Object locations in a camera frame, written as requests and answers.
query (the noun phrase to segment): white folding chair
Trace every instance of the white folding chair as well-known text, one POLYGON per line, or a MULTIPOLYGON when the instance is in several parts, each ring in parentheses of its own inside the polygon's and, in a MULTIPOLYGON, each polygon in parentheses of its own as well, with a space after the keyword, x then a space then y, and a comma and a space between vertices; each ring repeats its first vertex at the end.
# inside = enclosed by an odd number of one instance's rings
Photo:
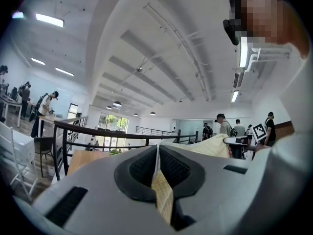
POLYGON ((37 171, 36 171, 34 157, 32 157, 30 161, 19 160, 19 157, 17 156, 17 152, 14 148, 13 128, 8 127, 8 126, 4 125, 3 123, 0 123, 0 144, 7 152, 10 153, 10 156, 13 157, 13 161, 15 163, 15 168, 17 170, 17 174, 15 175, 13 180, 11 181, 10 185, 12 185, 15 180, 19 181, 21 183, 27 197, 31 201, 32 200, 31 194, 32 194, 34 187, 35 187, 37 180, 38 180, 38 175, 37 175, 37 171), (27 170, 25 170, 25 169, 27 167, 31 168, 32 166, 33 166, 33 173, 35 174, 36 179, 35 179, 33 184, 29 184, 29 183, 24 181, 23 175, 27 172, 27 170))

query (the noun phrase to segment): ceiling light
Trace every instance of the ceiling light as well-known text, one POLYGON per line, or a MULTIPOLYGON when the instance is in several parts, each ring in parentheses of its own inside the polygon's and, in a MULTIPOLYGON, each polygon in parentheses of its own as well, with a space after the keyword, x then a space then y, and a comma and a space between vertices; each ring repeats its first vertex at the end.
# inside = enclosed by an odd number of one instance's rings
POLYGON ((113 103, 113 105, 114 105, 114 106, 118 106, 118 107, 121 107, 121 106, 122 106, 121 102, 119 102, 119 101, 115 101, 115 102, 113 103))
POLYGON ((45 16, 45 15, 41 15, 36 13, 36 19, 42 22, 46 22, 48 24, 54 24, 56 26, 59 27, 63 27, 64 26, 64 21, 61 19, 57 19, 57 18, 53 18, 53 17, 49 17, 49 16, 45 16))
POLYGON ((37 59, 35 59, 35 58, 31 58, 31 60, 33 60, 33 61, 36 62, 36 63, 40 63, 40 64, 42 64, 42 65, 45 65, 44 62, 39 61, 39 60, 37 60, 37 59))
POLYGON ((57 71, 60 71, 60 72, 63 72, 63 73, 65 73, 65 74, 67 74, 67 75, 70 75, 70 76, 74 76, 72 73, 69 73, 69 72, 67 72, 67 71, 65 71, 65 70, 62 70, 62 69, 59 69, 59 68, 55 68, 57 71))
POLYGON ((232 103, 236 101, 236 98, 237 98, 237 96, 238 96, 238 93, 239 93, 239 91, 234 91, 234 95, 233 95, 233 98, 232 98, 232 100, 231 100, 232 103))
POLYGON ((240 42, 240 67, 246 67, 246 58, 248 56, 247 38, 241 37, 240 42))
POLYGON ((23 12, 21 12, 21 11, 16 11, 16 12, 14 12, 13 15, 12 15, 12 18, 13 18, 13 19, 15 19, 15 18, 23 18, 23 17, 24 17, 24 14, 23 14, 23 12))

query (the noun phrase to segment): floor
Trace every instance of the floor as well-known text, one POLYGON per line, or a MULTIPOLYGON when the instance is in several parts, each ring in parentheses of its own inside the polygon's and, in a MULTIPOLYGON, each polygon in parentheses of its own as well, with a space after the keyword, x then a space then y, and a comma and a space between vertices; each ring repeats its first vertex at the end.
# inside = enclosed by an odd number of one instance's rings
MULTIPOLYGON (((32 122, 29 122, 28 119, 21 119, 19 128, 17 127, 17 120, 18 115, 15 114, 15 107, 10 107, 8 111, 6 124, 8 126, 12 126, 13 129, 16 131, 19 131, 21 133, 24 133, 25 135, 30 136, 34 120, 32 122)), ((52 125, 45 123, 43 136, 44 137, 53 136, 52 125)), ((47 155, 46 158, 47 159, 45 159, 45 156, 43 155, 42 165, 44 177, 42 177, 40 170, 40 155, 37 153, 35 154, 35 165, 38 174, 38 183, 32 194, 33 199, 36 199, 36 197, 38 197, 45 189, 47 189, 51 185, 52 179, 55 175, 52 157, 47 155)), ((10 184, 11 180, 16 175, 14 163, 9 161, 8 159, 0 159, 0 172, 4 181, 7 184, 10 184)), ((27 172, 24 176, 24 179, 26 182, 32 183, 34 182, 34 175, 30 172, 27 172)), ((31 203, 19 182, 15 181, 11 189, 13 190, 13 193, 16 196, 18 196, 19 198, 28 203, 31 203)))

